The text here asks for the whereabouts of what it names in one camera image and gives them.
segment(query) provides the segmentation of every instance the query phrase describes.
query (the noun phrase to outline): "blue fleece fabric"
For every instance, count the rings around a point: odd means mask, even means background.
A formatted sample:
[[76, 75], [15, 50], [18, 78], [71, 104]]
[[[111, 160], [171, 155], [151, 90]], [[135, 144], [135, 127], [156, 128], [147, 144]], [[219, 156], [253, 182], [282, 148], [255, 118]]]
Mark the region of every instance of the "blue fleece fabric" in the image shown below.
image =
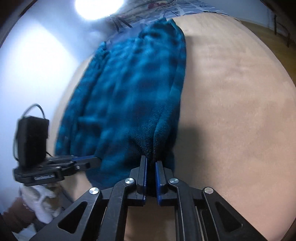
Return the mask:
[[69, 101], [56, 155], [100, 157], [86, 175], [101, 189], [128, 177], [141, 155], [173, 169], [185, 66], [185, 37], [173, 20], [109, 50], [102, 43]]

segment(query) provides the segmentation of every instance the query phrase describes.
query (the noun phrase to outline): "black mount bracket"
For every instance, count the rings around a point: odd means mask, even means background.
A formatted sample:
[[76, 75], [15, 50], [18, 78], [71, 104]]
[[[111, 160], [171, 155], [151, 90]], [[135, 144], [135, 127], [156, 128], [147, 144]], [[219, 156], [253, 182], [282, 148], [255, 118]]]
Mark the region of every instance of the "black mount bracket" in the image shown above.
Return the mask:
[[[157, 201], [174, 206], [177, 241], [267, 241], [214, 189], [189, 187], [155, 164]], [[144, 206], [147, 159], [113, 188], [91, 188], [31, 241], [121, 241], [128, 206]]]
[[47, 157], [34, 167], [24, 168], [18, 166], [13, 169], [13, 176], [17, 182], [25, 186], [35, 186], [59, 182], [65, 176], [74, 175], [76, 172], [86, 171], [100, 167], [101, 159], [96, 156], [55, 156]]

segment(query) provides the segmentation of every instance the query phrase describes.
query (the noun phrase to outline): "white wall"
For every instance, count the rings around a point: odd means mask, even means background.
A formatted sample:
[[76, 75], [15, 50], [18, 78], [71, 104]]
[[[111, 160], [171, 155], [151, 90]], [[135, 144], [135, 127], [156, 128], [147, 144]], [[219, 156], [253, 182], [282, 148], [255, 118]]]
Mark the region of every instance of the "white wall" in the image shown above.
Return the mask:
[[0, 48], [0, 212], [18, 195], [12, 176], [17, 119], [38, 103], [51, 120], [78, 65], [114, 31], [104, 19], [84, 20], [74, 0], [38, 0], [9, 33]]
[[[18, 195], [12, 169], [12, 140], [17, 119], [32, 103], [50, 120], [79, 65], [77, 59], [39, 22], [25, 14], [0, 49], [0, 211]], [[38, 109], [32, 115], [40, 116]]]
[[202, 0], [230, 16], [273, 28], [273, 14], [260, 0]]

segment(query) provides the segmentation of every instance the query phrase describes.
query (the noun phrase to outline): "wooden floor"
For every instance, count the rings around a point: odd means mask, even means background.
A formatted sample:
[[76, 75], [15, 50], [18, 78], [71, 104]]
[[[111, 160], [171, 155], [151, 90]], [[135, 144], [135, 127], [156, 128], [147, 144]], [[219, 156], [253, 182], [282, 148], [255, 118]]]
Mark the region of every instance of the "wooden floor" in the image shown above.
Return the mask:
[[287, 38], [282, 35], [275, 35], [268, 28], [257, 24], [241, 21], [249, 30], [264, 42], [274, 53], [278, 60], [287, 70], [294, 84], [296, 85], [296, 45], [291, 41], [290, 47], [287, 47]]

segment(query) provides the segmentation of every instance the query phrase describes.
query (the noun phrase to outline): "ceiling light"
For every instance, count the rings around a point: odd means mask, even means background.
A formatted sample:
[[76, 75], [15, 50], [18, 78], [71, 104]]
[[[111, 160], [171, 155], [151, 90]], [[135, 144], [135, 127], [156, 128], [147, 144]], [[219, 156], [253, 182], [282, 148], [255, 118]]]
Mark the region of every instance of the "ceiling light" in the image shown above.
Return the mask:
[[76, 0], [76, 11], [87, 20], [97, 20], [115, 13], [123, 0]]

